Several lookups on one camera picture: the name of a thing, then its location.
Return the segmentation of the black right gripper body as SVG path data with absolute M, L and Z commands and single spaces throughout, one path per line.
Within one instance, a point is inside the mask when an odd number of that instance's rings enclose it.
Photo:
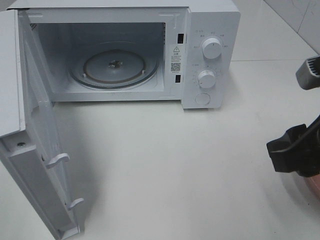
M 289 128 L 286 135 L 297 136 L 293 145 L 297 157 L 299 176 L 301 173 L 320 173 L 320 118 L 317 117 L 309 126 L 305 124 Z

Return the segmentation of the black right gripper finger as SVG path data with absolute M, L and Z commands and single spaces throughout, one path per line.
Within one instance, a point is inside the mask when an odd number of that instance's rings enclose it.
M 297 136 L 284 134 L 266 144 L 268 155 L 276 172 L 292 173 L 298 171 L 298 158 L 293 149 L 293 145 L 298 139 Z

